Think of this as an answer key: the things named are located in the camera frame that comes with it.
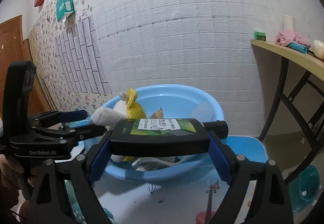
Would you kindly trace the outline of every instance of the floral wallpaper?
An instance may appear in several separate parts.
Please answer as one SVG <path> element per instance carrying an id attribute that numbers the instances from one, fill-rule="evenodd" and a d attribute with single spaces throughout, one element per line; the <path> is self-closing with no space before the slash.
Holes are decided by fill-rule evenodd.
<path id="1" fill-rule="evenodd" d="M 76 13 L 69 16 L 65 23 L 56 20 L 56 1 L 49 1 L 28 36 L 37 76 L 45 96 L 49 101 L 53 101 L 58 110 L 72 111 L 78 108 L 85 109 L 91 114 L 103 103 L 115 97 L 117 93 L 106 95 L 69 92 L 66 79 L 61 74 L 63 73 L 62 64 L 54 48 L 55 37 L 68 27 L 74 26 L 76 21 L 82 21 L 92 14 L 91 0 L 73 0 Z"/>

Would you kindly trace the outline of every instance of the blue gripper pad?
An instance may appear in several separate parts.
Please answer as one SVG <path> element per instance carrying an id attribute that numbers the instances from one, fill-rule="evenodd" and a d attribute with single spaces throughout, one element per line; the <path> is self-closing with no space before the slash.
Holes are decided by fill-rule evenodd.
<path id="1" fill-rule="evenodd" d="M 210 142 L 208 154 L 212 160 L 220 178 L 225 181 L 228 185 L 231 185 L 233 178 L 231 175 L 231 166 L 227 161 L 226 157 L 222 153 L 219 146 L 216 144 L 214 138 L 209 134 Z"/>
<path id="2" fill-rule="evenodd" d="M 90 169 L 90 175 L 88 177 L 88 182 L 92 185 L 94 182 L 98 181 L 105 170 L 109 159 L 111 157 L 110 152 L 110 138 L 106 139 L 102 148 L 98 151 L 96 157 L 93 159 Z"/>
<path id="3" fill-rule="evenodd" d="M 67 111 L 59 115 L 60 122 L 72 122 L 78 120 L 85 120 L 88 117 L 86 110 Z"/>

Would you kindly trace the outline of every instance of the plastic bag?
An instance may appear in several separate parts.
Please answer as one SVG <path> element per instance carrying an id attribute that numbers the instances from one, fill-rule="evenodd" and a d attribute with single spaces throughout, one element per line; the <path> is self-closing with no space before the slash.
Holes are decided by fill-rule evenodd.
<path id="1" fill-rule="evenodd" d="M 188 118 L 194 118 L 200 122 L 212 121 L 214 111 L 207 102 L 200 103 L 193 111 L 189 114 Z"/>
<path id="2" fill-rule="evenodd" d="M 57 0 L 56 2 L 56 19 L 59 22 L 64 16 L 67 18 L 74 13 L 73 0 Z"/>

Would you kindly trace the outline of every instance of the white sticker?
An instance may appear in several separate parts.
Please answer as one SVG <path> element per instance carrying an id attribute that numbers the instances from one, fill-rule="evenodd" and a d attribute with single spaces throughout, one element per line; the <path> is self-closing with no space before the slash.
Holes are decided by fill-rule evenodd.
<path id="1" fill-rule="evenodd" d="M 71 10 L 71 4 L 70 4 L 70 2 L 66 2 L 66 3 L 65 3 L 65 7 L 66 7 L 66 9 L 67 9 L 68 11 L 70 11 L 70 10 Z"/>
<path id="2" fill-rule="evenodd" d="M 176 119 L 140 119 L 138 129 L 167 131 L 167 130 L 179 130 L 180 126 Z"/>

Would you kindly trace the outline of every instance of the wooden shelf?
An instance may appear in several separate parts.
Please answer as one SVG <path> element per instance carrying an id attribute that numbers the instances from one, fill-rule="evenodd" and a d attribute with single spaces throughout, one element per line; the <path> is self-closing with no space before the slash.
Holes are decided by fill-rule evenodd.
<path id="1" fill-rule="evenodd" d="M 251 45 L 259 48 L 269 50 L 280 56 L 288 58 L 296 64 L 308 70 L 320 80 L 324 81 L 324 62 L 309 54 L 303 54 L 289 47 L 276 45 L 275 43 L 264 42 L 260 40 L 251 39 Z"/>

